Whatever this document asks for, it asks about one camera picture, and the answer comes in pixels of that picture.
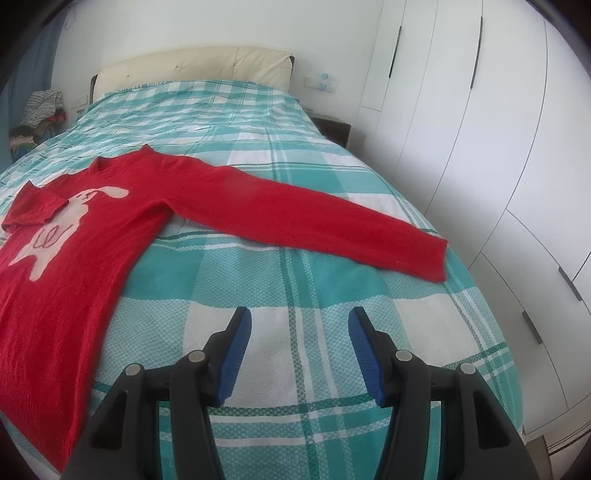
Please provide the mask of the red knit sweater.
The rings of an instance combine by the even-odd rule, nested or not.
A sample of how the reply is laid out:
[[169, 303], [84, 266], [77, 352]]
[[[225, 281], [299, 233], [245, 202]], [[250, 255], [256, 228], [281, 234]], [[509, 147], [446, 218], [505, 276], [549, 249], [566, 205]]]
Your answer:
[[1, 409], [56, 468], [133, 266], [172, 216], [441, 283], [447, 243], [344, 199], [149, 147], [24, 185], [2, 220]]

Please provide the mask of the pile of clothes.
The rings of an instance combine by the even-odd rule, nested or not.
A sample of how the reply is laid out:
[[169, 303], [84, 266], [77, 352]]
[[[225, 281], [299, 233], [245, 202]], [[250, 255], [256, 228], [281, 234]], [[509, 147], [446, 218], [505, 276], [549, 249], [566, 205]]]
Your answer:
[[27, 100], [21, 123], [9, 135], [11, 154], [28, 152], [52, 138], [62, 128], [67, 114], [60, 90], [35, 91]]

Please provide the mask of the teal plaid bed sheet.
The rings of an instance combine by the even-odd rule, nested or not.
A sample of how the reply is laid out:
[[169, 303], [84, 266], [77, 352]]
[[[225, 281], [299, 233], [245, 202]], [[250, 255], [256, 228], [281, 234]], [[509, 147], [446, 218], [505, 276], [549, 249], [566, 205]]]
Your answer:
[[124, 368], [169, 366], [249, 309], [211, 427], [229, 479], [370, 479], [390, 421], [349, 313], [425, 363], [472, 363], [515, 425], [513, 357], [433, 226], [286, 92], [105, 94], [1, 176], [1, 418], [58, 476]]

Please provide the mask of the white wardrobe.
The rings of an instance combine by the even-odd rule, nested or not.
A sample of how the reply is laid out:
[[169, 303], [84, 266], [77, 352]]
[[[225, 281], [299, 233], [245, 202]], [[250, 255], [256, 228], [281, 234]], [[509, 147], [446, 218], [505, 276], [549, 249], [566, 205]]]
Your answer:
[[524, 429], [590, 432], [590, 52], [549, 1], [386, 1], [361, 155], [449, 241], [502, 327]]

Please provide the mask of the dark bedside table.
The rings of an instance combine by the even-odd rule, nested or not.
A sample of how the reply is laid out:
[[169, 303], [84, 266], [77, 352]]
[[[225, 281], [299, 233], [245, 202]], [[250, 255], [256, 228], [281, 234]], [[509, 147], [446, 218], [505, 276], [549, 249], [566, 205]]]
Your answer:
[[311, 114], [311, 121], [318, 131], [329, 141], [347, 149], [352, 125], [331, 116]]

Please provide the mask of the blue curtain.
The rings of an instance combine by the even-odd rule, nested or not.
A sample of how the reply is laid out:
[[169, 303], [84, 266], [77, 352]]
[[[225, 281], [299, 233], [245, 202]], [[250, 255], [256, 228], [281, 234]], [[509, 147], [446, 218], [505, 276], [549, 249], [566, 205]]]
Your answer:
[[65, 14], [59, 14], [36, 37], [1, 93], [1, 171], [12, 165], [9, 132], [20, 124], [32, 92], [51, 86], [56, 49]]

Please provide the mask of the cream padded headboard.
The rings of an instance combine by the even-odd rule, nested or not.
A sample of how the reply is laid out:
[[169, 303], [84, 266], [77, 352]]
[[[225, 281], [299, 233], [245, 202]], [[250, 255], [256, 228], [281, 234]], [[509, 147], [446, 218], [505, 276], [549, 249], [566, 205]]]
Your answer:
[[233, 80], [290, 90], [294, 55], [249, 46], [207, 46], [166, 50], [121, 60], [90, 81], [90, 100], [148, 83]]

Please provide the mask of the white wall socket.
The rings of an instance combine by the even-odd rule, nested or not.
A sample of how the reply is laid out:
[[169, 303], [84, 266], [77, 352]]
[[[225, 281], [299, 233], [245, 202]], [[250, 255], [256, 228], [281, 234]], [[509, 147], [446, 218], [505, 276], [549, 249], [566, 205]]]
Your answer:
[[335, 91], [335, 80], [327, 73], [318, 76], [307, 76], [304, 79], [304, 87], [332, 93]]

